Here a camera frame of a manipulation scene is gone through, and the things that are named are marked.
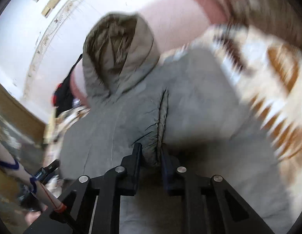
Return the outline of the left hand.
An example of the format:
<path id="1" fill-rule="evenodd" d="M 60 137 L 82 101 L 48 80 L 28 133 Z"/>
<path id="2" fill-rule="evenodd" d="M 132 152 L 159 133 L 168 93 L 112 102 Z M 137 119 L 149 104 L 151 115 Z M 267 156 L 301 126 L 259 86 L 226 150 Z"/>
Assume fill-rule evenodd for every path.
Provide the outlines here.
<path id="1" fill-rule="evenodd" d="M 25 221 L 30 226 L 38 217 L 47 209 L 47 206 L 37 199 L 32 199 L 24 203 L 27 212 L 25 214 Z"/>

